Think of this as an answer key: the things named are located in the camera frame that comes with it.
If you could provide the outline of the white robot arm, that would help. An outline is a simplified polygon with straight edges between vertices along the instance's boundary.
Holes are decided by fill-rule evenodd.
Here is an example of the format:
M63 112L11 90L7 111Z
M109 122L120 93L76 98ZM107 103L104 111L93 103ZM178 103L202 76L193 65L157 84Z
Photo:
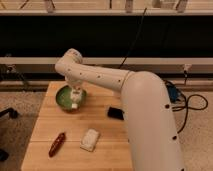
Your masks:
M134 171L186 171L168 91L159 76L84 65L73 48L55 70L70 85L86 81L120 94Z

